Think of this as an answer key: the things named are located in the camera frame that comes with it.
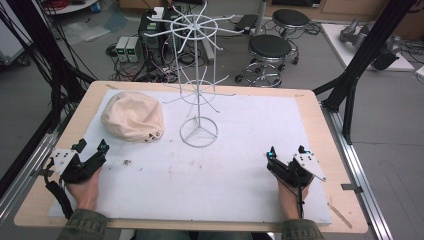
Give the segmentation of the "grey metal pole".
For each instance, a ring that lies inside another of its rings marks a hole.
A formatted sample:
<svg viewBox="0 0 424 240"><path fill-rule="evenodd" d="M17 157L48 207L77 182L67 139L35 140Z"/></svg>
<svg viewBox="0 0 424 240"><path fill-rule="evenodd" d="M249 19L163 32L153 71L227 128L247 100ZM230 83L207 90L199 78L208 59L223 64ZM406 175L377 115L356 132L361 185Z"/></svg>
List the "grey metal pole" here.
<svg viewBox="0 0 424 240"><path fill-rule="evenodd" d="M258 8L258 12L257 12L257 22L256 22L255 31L254 31L254 36L257 36L261 33L264 15L265 15L265 12L266 12L268 1L269 0L260 0L260 2L259 2L259 8Z"/></svg>

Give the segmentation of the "clear plastic sheet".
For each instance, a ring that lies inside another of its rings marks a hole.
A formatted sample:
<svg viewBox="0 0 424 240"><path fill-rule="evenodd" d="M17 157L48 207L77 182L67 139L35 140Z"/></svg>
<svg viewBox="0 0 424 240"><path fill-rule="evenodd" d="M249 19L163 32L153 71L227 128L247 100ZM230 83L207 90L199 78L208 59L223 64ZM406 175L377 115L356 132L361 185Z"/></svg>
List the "clear plastic sheet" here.
<svg viewBox="0 0 424 240"><path fill-rule="evenodd" d="M63 27L64 34L69 44L91 42L109 33L103 26L90 27L85 22L76 22Z"/></svg>

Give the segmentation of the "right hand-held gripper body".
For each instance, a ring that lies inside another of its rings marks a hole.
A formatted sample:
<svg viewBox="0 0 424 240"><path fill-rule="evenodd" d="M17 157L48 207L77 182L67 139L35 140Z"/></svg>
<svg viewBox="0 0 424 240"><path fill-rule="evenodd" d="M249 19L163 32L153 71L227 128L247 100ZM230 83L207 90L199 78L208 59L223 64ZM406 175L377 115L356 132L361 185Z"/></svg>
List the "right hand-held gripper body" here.
<svg viewBox="0 0 424 240"><path fill-rule="evenodd" d="M306 187L314 178L325 182L327 180L319 161L313 153L294 154L289 162L268 160L267 169L280 181L290 187Z"/></svg>

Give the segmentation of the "grey power supply unit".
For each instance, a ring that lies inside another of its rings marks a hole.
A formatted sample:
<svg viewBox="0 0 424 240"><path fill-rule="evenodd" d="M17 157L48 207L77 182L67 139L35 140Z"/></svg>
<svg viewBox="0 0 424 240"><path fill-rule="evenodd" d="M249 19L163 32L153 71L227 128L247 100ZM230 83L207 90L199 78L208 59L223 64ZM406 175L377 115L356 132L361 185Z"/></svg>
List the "grey power supply unit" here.
<svg viewBox="0 0 424 240"><path fill-rule="evenodd" d="M130 37L127 45L126 52L129 62L138 62L141 58L140 44L138 37Z"/></svg>
<svg viewBox="0 0 424 240"><path fill-rule="evenodd" d="M127 46L128 41L129 41L128 37L122 36L122 37L119 38L119 40L118 40L118 42L115 46L115 50L116 50L118 59L121 62L127 62L128 61L128 56L127 56L127 53L126 53L126 46Z"/></svg>

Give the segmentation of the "aluminium rail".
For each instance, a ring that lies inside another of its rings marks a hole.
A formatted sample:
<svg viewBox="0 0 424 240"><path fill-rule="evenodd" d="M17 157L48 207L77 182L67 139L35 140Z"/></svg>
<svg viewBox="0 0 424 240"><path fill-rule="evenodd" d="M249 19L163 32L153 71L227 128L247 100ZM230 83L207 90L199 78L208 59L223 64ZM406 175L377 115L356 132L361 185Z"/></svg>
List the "aluminium rail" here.
<svg viewBox="0 0 424 240"><path fill-rule="evenodd" d="M35 180L42 175L42 165L50 156L60 136L58 130L45 134L36 133L5 175L0 178L0 226Z"/></svg>
<svg viewBox="0 0 424 240"><path fill-rule="evenodd" d="M375 198L371 185L362 167L361 161L352 144L342 134L343 120L339 113L322 109L324 117L333 135L336 146L339 148L350 184L361 186L363 192L355 194L367 225L371 228L377 240L394 240L389 226L384 218L380 206Z"/></svg>

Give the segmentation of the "white cabinet on wheels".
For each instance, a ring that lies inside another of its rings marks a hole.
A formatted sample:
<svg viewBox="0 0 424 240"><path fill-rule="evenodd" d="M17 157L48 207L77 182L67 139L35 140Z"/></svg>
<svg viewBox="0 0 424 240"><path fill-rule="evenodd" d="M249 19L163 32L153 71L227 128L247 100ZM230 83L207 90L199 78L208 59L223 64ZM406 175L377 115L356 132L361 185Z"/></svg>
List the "white cabinet on wheels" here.
<svg viewBox="0 0 424 240"><path fill-rule="evenodd" d="M23 28L20 21L16 18L12 19L12 26L17 31L19 37L28 45L31 44L31 38ZM0 65L8 66L16 60L22 53L24 48L18 41L18 38L6 27L0 20Z"/></svg>

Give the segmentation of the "wooden table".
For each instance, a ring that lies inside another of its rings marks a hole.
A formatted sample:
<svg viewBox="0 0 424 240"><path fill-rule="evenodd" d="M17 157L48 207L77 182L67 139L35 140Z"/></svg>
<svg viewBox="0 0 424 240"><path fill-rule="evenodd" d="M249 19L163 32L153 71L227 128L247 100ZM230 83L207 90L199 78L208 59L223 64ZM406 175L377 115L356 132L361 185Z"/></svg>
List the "wooden table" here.
<svg viewBox="0 0 424 240"><path fill-rule="evenodd" d="M348 183L348 175L323 116L315 94L309 90L217 86L217 96L236 94L251 94L259 96L263 90L269 90L273 97L293 97L300 107L300 116L309 144L304 148L310 150L320 163L327 178L325 182L316 178L309 190L305 201L304 214L308 219L318 223L324 232L363 233L367 223L355 194L343 190L341 184ZM68 149L84 138L84 134L93 117L100 118L109 99L119 92L141 92L151 96L151 92L176 92L179 86L175 84L97 81L90 85L70 122L63 131L58 147ZM353 225L349 229L328 207L327 203L335 206ZM184 229L184 230L233 230L253 232L277 232L278 223L250 222L221 222L221 221L176 221L176 220L140 220L140 219L111 219L112 228L148 228L148 229Z"/></svg>

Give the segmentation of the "white round table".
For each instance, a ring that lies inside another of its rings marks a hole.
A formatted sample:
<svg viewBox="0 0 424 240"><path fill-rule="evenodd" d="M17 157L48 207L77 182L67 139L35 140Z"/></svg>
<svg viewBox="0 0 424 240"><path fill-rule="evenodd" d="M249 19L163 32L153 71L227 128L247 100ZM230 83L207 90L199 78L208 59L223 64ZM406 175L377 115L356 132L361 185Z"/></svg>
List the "white round table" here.
<svg viewBox="0 0 424 240"><path fill-rule="evenodd" d="M45 0L42 8L48 15L72 13L84 9L99 13L101 4L99 0Z"/></svg>

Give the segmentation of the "black computer tower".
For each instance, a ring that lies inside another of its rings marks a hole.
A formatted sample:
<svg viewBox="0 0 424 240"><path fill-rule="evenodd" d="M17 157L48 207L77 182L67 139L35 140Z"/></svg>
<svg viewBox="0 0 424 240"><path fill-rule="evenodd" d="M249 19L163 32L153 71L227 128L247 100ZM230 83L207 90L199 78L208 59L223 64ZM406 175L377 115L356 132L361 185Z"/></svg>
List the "black computer tower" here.
<svg viewBox="0 0 424 240"><path fill-rule="evenodd" d="M139 38L143 47L143 53L148 54L151 60L159 66L165 64L166 55L172 51L174 42L170 33L157 36L157 33L167 31L169 23L164 20L173 21L178 13L172 8L155 7L147 10L141 17L138 28Z"/></svg>

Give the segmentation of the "white platform board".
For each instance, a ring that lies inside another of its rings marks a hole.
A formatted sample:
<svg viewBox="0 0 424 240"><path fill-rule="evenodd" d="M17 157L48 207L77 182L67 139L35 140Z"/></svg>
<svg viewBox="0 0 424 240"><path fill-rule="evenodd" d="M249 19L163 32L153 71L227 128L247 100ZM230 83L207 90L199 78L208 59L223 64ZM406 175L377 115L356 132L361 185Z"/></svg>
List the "white platform board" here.
<svg viewBox="0 0 424 240"><path fill-rule="evenodd" d="M339 34L345 28L345 25L322 24L321 28L327 40L331 43L332 48L336 52L342 65L346 67L353 59L357 49L351 43L343 43L339 40ZM414 67L402 56L401 53L398 53L397 57L398 59L387 68L387 71L412 72L414 70Z"/></svg>

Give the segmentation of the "white power strip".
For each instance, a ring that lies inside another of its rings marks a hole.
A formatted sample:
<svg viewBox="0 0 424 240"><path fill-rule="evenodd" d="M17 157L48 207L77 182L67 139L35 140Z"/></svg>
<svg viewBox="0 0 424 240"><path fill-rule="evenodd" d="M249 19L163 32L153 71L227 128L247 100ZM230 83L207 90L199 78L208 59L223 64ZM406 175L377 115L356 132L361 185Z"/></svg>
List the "white power strip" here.
<svg viewBox="0 0 424 240"><path fill-rule="evenodd" d="M212 49L212 46L209 40L207 38L202 39L202 44L203 44L204 51L206 53L207 62L209 64L212 64L215 60L215 53L214 53L214 50Z"/></svg>

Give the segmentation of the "thin wooden stick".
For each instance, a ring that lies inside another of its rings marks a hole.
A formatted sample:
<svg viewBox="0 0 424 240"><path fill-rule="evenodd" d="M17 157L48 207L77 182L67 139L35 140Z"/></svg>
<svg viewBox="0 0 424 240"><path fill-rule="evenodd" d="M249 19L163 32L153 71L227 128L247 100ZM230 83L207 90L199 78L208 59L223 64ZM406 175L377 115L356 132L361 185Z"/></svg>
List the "thin wooden stick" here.
<svg viewBox="0 0 424 240"><path fill-rule="evenodd" d="M328 207L335 213L335 215L349 228L352 229L353 225L347 220L347 218L331 203L327 203Z"/></svg>

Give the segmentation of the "person's right hand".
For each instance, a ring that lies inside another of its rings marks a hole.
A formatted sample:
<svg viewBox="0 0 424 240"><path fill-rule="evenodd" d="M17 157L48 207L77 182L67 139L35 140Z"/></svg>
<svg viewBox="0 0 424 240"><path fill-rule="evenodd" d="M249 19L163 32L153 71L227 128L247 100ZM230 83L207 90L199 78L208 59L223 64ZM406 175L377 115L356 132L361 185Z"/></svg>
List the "person's right hand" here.
<svg viewBox="0 0 424 240"><path fill-rule="evenodd" d="M278 188L278 198L283 219L285 221L301 219L298 190L296 188L289 188L280 181L278 181Z"/></svg>

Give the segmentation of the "grey tape strip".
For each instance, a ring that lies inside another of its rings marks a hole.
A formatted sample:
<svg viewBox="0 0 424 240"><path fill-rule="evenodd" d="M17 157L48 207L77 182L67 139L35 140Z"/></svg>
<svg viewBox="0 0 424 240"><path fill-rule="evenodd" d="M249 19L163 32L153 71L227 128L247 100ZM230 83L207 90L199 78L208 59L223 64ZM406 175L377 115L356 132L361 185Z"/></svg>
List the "grey tape strip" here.
<svg viewBox="0 0 424 240"><path fill-rule="evenodd" d="M363 192L363 189L361 186L357 186L355 184L341 184L341 187L343 190L347 191L347 190L351 190L353 191L355 194L360 194Z"/></svg>

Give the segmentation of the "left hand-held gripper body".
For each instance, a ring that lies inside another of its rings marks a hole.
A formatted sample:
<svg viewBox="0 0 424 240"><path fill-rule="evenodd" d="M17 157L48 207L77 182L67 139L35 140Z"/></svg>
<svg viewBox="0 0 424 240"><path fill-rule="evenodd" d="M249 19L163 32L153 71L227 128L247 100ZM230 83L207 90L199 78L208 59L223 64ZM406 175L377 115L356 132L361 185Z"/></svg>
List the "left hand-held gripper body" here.
<svg viewBox="0 0 424 240"><path fill-rule="evenodd" d="M82 162L76 150L55 149L51 154L54 172L65 183L79 184L87 181L106 162L106 152L97 151Z"/></svg>

